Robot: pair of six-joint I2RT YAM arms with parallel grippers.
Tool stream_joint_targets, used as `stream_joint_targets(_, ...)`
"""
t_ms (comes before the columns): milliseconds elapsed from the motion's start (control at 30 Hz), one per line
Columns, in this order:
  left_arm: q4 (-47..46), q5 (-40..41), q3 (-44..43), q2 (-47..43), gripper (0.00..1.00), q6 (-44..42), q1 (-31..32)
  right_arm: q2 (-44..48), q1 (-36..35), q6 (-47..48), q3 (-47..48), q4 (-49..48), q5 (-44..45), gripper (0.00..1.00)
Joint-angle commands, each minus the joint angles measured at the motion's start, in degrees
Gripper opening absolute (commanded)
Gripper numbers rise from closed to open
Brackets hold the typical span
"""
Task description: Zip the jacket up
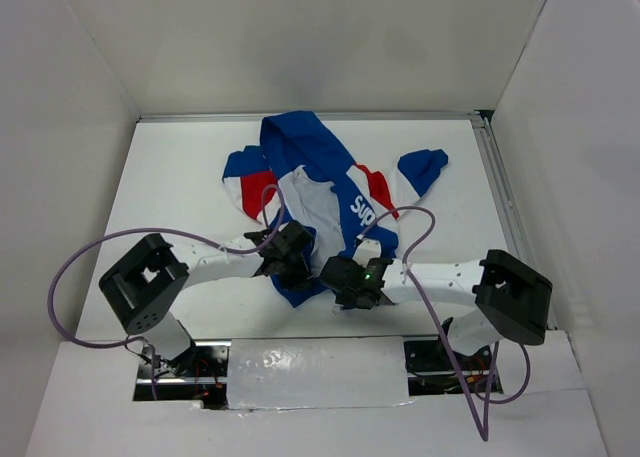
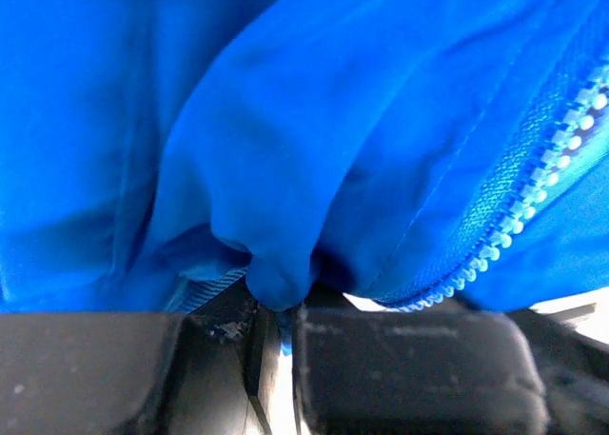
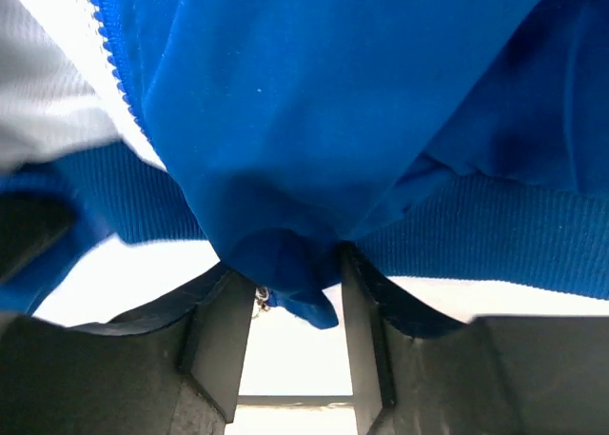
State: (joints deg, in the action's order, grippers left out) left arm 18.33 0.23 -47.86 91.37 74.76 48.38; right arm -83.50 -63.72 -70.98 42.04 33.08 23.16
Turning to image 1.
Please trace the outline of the blue white red jacket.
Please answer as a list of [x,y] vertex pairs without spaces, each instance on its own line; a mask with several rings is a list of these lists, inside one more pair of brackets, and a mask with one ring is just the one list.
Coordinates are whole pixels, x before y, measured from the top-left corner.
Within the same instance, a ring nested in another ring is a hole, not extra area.
[[304,254],[312,273],[305,290],[274,288],[292,307],[326,291],[319,274],[333,256],[351,257],[357,238],[377,240],[384,257],[399,247],[398,208],[417,204],[440,177],[449,157],[441,149],[400,156],[394,165],[372,171],[358,163],[341,141],[310,111],[262,120],[259,142],[232,152],[222,182],[236,207],[273,226],[279,215],[296,220],[315,237]]

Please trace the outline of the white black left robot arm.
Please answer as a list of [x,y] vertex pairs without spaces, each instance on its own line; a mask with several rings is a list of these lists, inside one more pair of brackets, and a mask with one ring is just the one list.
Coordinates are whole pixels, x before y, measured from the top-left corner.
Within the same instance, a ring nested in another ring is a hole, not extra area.
[[274,231],[247,232],[222,244],[174,247],[159,233],[136,243],[99,280],[129,336],[141,336],[176,376],[196,367],[196,344],[170,312],[189,287],[229,278],[268,276],[286,291],[311,287],[314,235],[297,221]]

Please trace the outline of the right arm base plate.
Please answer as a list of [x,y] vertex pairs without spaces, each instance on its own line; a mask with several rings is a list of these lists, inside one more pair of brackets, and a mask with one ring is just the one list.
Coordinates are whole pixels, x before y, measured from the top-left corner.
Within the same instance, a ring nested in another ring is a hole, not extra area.
[[[454,368],[437,339],[404,341],[405,368],[410,396],[462,394]],[[488,346],[472,356],[455,353],[458,365],[472,394],[485,391],[492,363]]]

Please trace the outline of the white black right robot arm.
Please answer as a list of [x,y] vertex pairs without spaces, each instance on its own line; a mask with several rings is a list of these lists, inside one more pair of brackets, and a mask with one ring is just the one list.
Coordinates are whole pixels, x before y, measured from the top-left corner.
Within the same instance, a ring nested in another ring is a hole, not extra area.
[[460,368],[481,348],[499,340],[524,346],[545,342],[551,281],[506,251],[491,249],[480,260],[458,263],[411,263],[372,258],[361,264],[330,258],[320,281],[348,309],[418,302],[465,306],[469,311],[443,327],[447,338],[436,356],[448,369]]

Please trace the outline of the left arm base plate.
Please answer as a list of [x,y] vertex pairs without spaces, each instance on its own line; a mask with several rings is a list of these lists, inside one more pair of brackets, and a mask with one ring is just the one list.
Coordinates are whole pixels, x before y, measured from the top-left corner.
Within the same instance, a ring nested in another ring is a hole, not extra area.
[[190,359],[171,365],[148,345],[130,352],[138,357],[133,400],[194,401],[205,409],[227,408],[227,372],[231,341],[196,340]]

